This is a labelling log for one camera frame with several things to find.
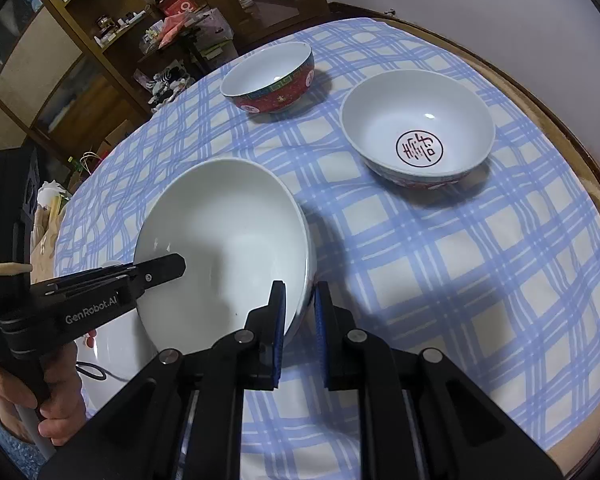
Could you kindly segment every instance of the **human hand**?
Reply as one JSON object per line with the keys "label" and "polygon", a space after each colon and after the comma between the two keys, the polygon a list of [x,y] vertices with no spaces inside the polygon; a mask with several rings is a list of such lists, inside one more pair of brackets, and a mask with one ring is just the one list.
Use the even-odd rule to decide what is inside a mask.
{"label": "human hand", "polygon": [[[40,406],[46,420],[40,422],[38,431],[50,438],[54,446],[65,444],[86,422],[86,407],[80,394],[82,381],[75,370],[76,355],[77,347],[71,342],[43,359],[51,395]],[[33,409],[38,402],[21,380],[0,367],[0,421],[17,437],[30,440],[14,404]]]}

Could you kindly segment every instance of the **blue fabric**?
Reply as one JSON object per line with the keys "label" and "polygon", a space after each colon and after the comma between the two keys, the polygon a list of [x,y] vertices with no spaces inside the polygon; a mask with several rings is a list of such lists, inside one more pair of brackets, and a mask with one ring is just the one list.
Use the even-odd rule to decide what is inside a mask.
{"label": "blue fabric", "polygon": [[[532,121],[453,54],[366,18],[288,40],[314,50],[302,100],[271,115],[238,110],[219,86],[240,60],[192,86],[78,190],[56,274],[130,262],[144,218],[174,179],[212,156],[254,160],[305,212],[335,304],[395,348],[443,349],[548,449],[600,402],[600,216],[587,193]],[[398,68],[451,76],[489,107],[493,151],[458,184],[405,191],[347,143],[347,91]],[[245,394],[243,477],[356,478],[356,399],[322,388],[309,322],[283,367],[279,390]]]}
{"label": "blue fabric", "polygon": [[14,437],[0,421],[0,446],[11,461],[22,471],[29,480],[38,477],[40,468],[45,463],[38,448]]}

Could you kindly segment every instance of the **red box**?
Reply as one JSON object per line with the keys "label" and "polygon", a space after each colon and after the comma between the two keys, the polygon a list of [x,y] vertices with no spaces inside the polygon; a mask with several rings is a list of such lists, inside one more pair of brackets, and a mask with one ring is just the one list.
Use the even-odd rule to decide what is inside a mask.
{"label": "red box", "polygon": [[173,16],[174,14],[180,14],[187,10],[195,11],[201,6],[194,0],[163,0],[158,5],[158,8],[164,12],[167,16]]}

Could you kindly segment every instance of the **blue gripper pad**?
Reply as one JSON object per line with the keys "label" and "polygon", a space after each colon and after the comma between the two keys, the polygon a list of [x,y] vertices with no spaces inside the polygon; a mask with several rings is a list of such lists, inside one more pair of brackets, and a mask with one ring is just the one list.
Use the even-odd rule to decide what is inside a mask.
{"label": "blue gripper pad", "polygon": [[327,378],[329,377],[329,362],[328,362],[328,347],[326,332],[324,329],[324,313],[322,311],[322,300],[320,298],[320,290],[315,287],[314,292],[314,309],[315,309],[315,339],[318,347],[318,357],[320,358],[320,368],[322,369],[322,380],[324,386],[327,387]]}
{"label": "blue gripper pad", "polygon": [[276,316],[276,331],[273,339],[273,383],[278,387],[282,374],[282,345],[285,339],[285,314],[286,314],[286,287],[283,287],[282,297],[278,305]]}

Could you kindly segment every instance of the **bowl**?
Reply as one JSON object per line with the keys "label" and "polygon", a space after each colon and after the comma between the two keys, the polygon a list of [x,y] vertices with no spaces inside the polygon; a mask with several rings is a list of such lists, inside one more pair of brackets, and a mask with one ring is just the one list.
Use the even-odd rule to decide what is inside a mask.
{"label": "bowl", "polygon": [[371,170],[416,189],[457,182],[487,158],[495,139],[483,100],[427,70],[365,79],[345,97],[340,121]]}
{"label": "bowl", "polygon": [[158,351],[199,351],[243,328],[249,311],[267,304],[274,280],[285,282],[285,342],[293,337],[310,298],[315,249],[301,209],[269,170],[216,158],[179,176],[147,216],[134,261],[172,252],[185,259],[184,275],[138,299]]}
{"label": "bowl", "polygon": [[280,43],[234,66],[222,80],[220,91],[245,112],[276,112],[307,91],[314,80],[314,66],[308,43]]}

